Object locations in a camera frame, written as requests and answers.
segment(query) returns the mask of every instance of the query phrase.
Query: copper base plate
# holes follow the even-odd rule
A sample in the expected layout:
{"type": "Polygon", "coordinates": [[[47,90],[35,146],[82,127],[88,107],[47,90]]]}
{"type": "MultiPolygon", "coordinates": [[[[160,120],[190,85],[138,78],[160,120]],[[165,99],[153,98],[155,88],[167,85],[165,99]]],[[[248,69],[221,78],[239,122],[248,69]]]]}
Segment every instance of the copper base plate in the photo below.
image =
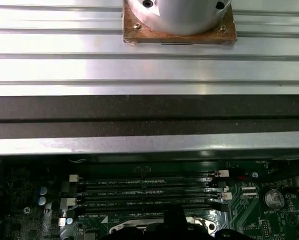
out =
{"type": "Polygon", "coordinates": [[[229,7],[220,24],[213,30],[193,36],[176,36],[158,32],[146,26],[133,14],[127,0],[123,1],[123,39],[129,44],[226,44],[237,41],[232,6],[229,7]]]}

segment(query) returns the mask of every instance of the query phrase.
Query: motherboard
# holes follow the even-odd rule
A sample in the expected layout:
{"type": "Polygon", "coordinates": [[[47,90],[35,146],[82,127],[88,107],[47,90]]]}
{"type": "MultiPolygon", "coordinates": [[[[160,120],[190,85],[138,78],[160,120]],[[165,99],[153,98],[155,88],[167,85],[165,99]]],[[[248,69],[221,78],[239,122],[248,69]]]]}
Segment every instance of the motherboard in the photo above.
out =
{"type": "Polygon", "coordinates": [[[0,240],[100,240],[163,222],[181,205],[213,236],[232,229],[255,240],[299,240],[291,179],[261,182],[285,161],[15,165],[0,180],[0,240]]]}

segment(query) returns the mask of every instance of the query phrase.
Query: metal rail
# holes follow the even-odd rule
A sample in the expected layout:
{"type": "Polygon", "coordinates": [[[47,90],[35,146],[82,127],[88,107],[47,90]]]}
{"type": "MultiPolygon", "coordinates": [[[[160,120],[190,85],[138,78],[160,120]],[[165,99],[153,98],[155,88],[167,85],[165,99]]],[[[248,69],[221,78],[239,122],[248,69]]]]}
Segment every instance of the metal rail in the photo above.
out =
{"type": "Polygon", "coordinates": [[[202,151],[213,158],[222,151],[284,149],[299,149],[299,132],[0,139],[0,156],[202,151]]]}
{"type": "Polygon", "coordinates": [[[0,0],[0,96],[299,94],[299,0],[233,0],[238,41],[128,45],[122,0],[0,0]]]}

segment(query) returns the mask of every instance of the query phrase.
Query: screw hole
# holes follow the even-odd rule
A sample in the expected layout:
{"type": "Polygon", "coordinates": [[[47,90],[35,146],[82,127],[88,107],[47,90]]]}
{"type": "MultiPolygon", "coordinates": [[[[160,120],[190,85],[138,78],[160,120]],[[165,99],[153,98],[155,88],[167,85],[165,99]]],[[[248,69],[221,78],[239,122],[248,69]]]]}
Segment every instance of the screw hole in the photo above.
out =
{"type": "Polygon", "coordinates": [[[218,1],[217,4],[216,4],[216,8],[217,8],[218,10],[222,10],[222,9],[225,8],[225,4],[222,3],[221,1],[218,1]]]}
{"type": "Polygon", "coordinates": [[[153,7],[153,5],[154,5],[154,3],[151,0],[144,0],[143,1],[143,6],[145,8],[151,8],[151,7],[153,7]]]}
{"type": "Polygon", "coordinates": [[[215,226],[214,226],[214,224],[210,224],[210,225],[208,226],[208,228],[209,228],[209,230],[214,230],[214,229],[215,229],[215,226]]]}

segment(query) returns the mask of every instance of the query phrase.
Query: capacitor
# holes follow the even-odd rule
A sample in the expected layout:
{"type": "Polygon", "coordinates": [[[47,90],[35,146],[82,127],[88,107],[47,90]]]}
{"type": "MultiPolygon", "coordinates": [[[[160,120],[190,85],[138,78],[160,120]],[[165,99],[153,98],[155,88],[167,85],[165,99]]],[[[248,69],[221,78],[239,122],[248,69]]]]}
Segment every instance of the capacitor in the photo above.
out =
{"type": "Polygon", "coordinates": [[[48,188],[46,186],[42,186],[40,189],[39,189],[39,195],[45,195],[48,193],[48,188]]]}
{"type": "Polygon", "coordinates": [[[72,224],[74,222],[73,218],[67,218],[66,224],[72,224]]]}
{"type": "Polygon", "coordinates": [[[285,199],[278,190],[271,189],[264,195],[265,205],[272,210],[281,210],[285,205],[285,199]]]}
{"type": "Polygon", "coordinates": [[[38,205],[43,206],[44,204],[46,204],[46,198],[44,196],[41,196],[40,198],[38,198],[37,203],[38,205]]]}

